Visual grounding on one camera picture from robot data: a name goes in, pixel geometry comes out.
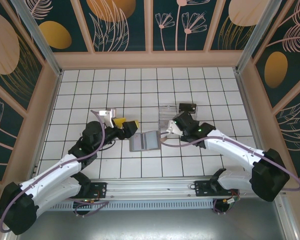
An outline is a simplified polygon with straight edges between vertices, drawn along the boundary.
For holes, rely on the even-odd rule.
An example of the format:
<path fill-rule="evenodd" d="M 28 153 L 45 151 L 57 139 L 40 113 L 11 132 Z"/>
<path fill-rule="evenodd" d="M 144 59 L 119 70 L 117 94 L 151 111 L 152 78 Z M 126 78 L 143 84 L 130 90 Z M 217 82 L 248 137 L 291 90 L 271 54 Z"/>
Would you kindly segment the grey card holder with strap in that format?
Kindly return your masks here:
<path fill-rule="evenodd" d="M 169 132 L 159 132 L 152 130 L 147 132 L 135 133 L 129 139 L 130 152 L 145 152 L 161 149 L 161 137 Z"/>

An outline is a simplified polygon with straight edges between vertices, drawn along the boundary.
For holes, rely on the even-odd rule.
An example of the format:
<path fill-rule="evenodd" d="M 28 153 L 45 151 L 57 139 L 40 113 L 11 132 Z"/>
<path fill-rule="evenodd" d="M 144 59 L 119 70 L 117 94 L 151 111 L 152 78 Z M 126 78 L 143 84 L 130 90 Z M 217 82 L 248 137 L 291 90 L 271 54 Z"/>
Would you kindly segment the black credit card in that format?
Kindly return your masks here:
<path fill-rule="evenodd" d="M 188 112 L 190 114 L 195 114 L 197 111 L 197 105 L 195 103 L 179 103 L 178 111 Z"/>

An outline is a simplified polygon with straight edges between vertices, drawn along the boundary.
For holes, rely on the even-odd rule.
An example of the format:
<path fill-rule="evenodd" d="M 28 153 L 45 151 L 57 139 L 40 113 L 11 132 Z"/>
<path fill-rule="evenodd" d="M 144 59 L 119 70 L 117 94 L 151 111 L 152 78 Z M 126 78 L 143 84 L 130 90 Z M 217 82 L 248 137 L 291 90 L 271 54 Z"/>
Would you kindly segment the clear acrylic card organizer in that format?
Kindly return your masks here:
<path fill-rule="evenodd" d="M 179 113 L 179 103 L 176 105 L 160 105 L 158 108 L 158 125 L 161 132 L 165 132 L 168 128 L 168 122 Z M 196 105 L 196 113 L 190 114 L 194 120 L 197 119 L 198 108 Z"/>

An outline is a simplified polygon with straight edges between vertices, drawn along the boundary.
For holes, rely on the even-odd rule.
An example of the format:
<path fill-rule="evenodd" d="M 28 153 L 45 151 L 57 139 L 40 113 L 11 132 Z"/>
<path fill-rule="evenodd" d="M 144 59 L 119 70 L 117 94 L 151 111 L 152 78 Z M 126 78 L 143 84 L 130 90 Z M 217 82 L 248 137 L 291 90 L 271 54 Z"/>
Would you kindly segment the grey metal panel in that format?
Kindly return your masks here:
<path fill-rule="evenodd" d="M 288 240 L 276 216 L 251 220 L 209 209 L 46 212 L 17 240 Z"/>

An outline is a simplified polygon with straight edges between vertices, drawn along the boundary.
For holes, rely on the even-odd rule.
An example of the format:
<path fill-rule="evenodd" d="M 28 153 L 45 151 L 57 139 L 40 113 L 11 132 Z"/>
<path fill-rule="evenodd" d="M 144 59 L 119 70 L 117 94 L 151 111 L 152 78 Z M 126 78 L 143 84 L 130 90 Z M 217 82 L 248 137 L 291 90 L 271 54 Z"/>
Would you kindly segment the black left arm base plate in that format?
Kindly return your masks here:
<path fill-rule="evenodd" d="M 104 199 L 107 193 L 106 182 L 91 182 L 81 186 L 77 195 L 71 196 L 70 199 L 96 200 Z"/>

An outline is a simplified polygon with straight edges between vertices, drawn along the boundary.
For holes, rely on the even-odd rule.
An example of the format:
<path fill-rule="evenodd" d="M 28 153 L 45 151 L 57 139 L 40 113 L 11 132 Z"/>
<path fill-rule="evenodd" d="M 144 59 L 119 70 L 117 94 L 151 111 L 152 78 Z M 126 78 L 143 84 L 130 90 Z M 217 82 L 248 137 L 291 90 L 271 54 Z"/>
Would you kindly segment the aluminium mounting rail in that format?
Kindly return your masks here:
<path fill-rule="evenodd" d="M 61 202 L 79 193 L 81 186 L 92 182 L 107 183 L 106 200 L 167 200 L 186 198 L 217 198 L 226 196 L 196 196 L 195 181 L 210 181 L 209 177 L 159 177 L 159 178 L 123 178 L 123 179 L 97 179 L 89 180 L 86 177 L 69 177 L 61 183 L 30 182 L 30 189 L 26 191 L 38 204 L 39 201 L 52 203 Z M 226 190 L 237 189 L 238 195 L 244 198 L 255 198 L 256 193 L 248 185 L 247 181 L 241 181 L 237 185 L 223 187 Z"/>

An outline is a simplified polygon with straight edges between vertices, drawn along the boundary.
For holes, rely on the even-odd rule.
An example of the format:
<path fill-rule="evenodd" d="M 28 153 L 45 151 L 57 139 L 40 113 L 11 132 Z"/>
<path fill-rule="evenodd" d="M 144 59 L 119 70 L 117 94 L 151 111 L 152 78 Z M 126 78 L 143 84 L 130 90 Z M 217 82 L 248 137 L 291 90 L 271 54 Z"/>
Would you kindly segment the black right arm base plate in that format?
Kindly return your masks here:
<path fill-rule="evenodd" d="M 238 189 L 224 189 L 217 181 L 197 180 L 194 182 L 197 197 L 231 197 L 232 193 L 238 194 Z"/>

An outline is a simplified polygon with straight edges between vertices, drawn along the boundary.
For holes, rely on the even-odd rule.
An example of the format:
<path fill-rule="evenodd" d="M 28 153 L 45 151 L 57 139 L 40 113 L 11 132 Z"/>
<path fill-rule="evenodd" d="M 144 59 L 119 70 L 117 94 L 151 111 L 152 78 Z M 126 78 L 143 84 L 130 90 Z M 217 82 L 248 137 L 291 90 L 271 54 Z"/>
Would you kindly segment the aluminium frame post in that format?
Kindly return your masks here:
<path fill-rule="evenodd" d="M 238 75 L 242 73 L 248 64 L 253 52 L 257 48 L 259 42 L 262 40 L 266 30 L 272 22 L 273 17 L 276 15 L 281 2 L 282 0 L 269 0 L 268 4 L 266 5 L 235 66 L 235 72 Z"/>
<path fill-rule="evenodd" d="M 53 72 L 59 77 L 61 75 L 61 67 L 59 66 L 50 46 L 48 45 L 47 41 L 45 40 L 38 24 L 36 23 L 35 19 L 32 17 L 28 7 L 24 3 L 23 0 L 11 0 L 15 10 L 19 13 L 22 21 L 24 22 L 25 26 L 32 34 L 34 41 L 37 43 L 39 49 L 43 53 L 45 59 L 51 66 Z"/>

